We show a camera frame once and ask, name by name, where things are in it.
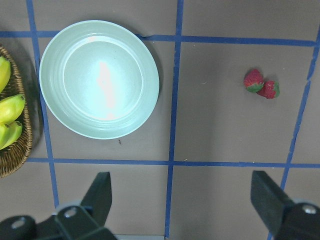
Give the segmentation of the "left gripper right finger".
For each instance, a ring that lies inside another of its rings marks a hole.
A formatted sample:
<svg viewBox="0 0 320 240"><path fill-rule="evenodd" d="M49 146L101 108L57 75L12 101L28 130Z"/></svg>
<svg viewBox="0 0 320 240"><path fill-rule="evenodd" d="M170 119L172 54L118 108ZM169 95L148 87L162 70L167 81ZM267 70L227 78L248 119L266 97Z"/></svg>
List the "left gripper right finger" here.
<svg viewBox="0 0 320 240"><path fill-rule="evenodd" d="M320 207L291 199L265 171L252 172L250 200L274 240L320 238Z"/></svg>

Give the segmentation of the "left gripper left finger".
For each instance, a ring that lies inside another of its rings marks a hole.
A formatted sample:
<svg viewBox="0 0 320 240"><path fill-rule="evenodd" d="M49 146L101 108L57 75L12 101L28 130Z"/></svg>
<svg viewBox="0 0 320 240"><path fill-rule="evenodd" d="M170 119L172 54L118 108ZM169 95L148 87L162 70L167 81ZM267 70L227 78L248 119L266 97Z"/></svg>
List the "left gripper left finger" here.
<svg viewBox="0 0 320 240"><path fill-rule="evenodd" d="M2 240L115 240L105 227L112 205L109 172L99 172L82 201L68 205L36 223L29 215L16 215L0 222Z"/></svg>

